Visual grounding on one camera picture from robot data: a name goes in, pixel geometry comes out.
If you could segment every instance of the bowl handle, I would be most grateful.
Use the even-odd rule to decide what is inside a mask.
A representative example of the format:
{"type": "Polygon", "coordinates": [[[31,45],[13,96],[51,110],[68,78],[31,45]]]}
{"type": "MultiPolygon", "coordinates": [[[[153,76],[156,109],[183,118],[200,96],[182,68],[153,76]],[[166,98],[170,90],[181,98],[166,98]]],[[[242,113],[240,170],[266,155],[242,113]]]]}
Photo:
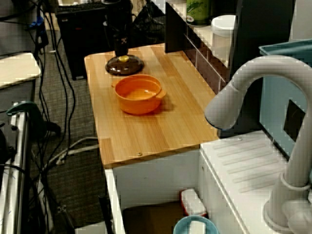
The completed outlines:
{"type": "Polygon", "coordinates": [[[162,98],[167,94],[166,91],[164,91],[163,89],[159,92],[159,94],[157,94],[155,97],[159,100],[162,100],[162,98]]]}

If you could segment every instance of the wooden countertop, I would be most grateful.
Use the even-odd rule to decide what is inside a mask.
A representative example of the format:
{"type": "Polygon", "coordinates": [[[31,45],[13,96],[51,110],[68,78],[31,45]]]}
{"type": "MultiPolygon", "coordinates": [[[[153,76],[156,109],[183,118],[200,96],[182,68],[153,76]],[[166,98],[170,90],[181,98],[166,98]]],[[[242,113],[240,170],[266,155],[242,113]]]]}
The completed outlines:
{"type": "Polygon", "coordinates": [[[118,105],[113,80],[121,79],[105,70],[113,52],[85,58],[100,153],[104,168],[151,160],[199,148],[218,139],[204,109],[215,96],[183,52],[166,54],[164,45],[129,50],[144,62],[141,74],[156,77],[167,91],[153,112],[134,116],[118,105]]]}

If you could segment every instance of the shelf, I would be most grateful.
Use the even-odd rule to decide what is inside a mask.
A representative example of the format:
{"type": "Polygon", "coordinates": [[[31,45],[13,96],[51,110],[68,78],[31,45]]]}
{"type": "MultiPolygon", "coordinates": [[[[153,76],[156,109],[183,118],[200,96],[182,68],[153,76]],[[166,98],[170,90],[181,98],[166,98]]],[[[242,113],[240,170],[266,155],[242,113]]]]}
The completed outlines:
{"type": "MultiPolygon", "coordinates": [[[[185,0],[170,0],[167,1],[170,6],[178,13],[178,15],[186,22],[186,1],[185,0]]],[[[211,33],[211,26],[205,27],[189,27],[196,33],[196,35],[202,40],[202,42],[211,50],[212,47],[212,33],[211,33]]],[[[221,60],[220,61],[228,67],[229,61],[228,60],[221,60]]]]}

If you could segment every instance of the dark tile backsplash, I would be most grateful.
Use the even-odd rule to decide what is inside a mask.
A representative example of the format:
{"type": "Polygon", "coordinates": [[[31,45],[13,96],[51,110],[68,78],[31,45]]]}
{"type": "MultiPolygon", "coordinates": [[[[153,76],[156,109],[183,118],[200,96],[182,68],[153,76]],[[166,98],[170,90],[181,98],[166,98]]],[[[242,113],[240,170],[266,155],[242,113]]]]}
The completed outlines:
{"type": "Polygon", "coordinates": [[[203,76],[214,93],[218,94],[219,90],[222,90],[229,80],[229,69],[212,55],[211,50],[189,26],[187,26],[185,38],[186,45],[184,52],[186,56],[203,76]]]}
{"type": "Polygon", "coordinates": [[[206,59],[204,59],[201,54],[197,55],[196,68],[206,80],[210,88],[214,91],[214,93],[218,94],[220,76],[212,69],[212,67],[207,63],[206,59]]]}
{"type": "Polygon", "coordinates": [[[219,87],[219,91],[221,91],[225,86],[227,85],[226,82],[224,82],[222,79],[220,79],[220,87],[219,87]]]}
{"type": "Polygon", "coordinates": [[[216,71],[225,81],[229,80],[229,69],[224,66],[224,64],[219,59],[212,55],[211,50],[208,51],[208,62],[216,69],[216,71]]]}
{"type": "Polygon", "coordinates": [[[190,43],[188,39],[186,39],[186,49],[184,50],[186,56],[190,59],[192,64],[196,66],[196,48],[190,43]]]}
{"type": "Polygon", "coordinates": [[[193,45],[196,48],[199,48],[201,46],[201,43],[202,43],[201,39],[196,35],[196,33],[189,26],[187,26],[187,37],[192,41],[193,45]]]}
{"type": "Polygon", "coordinates": [[[200,43],[200,47],[198,48],[199,52],[203,55],[203,57],[207,58],[209,48],[203,43],[200,43]]]}

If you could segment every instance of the wooden board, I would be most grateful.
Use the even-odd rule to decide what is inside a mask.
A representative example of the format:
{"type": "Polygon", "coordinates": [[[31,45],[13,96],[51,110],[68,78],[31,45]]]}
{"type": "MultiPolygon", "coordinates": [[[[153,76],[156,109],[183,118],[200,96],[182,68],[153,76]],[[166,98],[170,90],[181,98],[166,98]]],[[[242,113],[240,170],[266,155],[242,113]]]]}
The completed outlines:
{"type": "Polygon", "coordinates": [[[32,53],[0,60],[0,89],[38,78],[41,70],[32,53]]]}
{"type": "Polygon", "coordinates": [[[113,80],[121,79],[105,70],[113,52],[85,58],[89,89],[105,168],[151,160],[199,148],[216,140],[216,130],[204,116],[215,96],[183,52],[164,53],[164,45],[134,48],[129,54],[144,61],[141,74],[156,77],[167,91],[153,112],[134,116],[118,105],[113,80]]]}

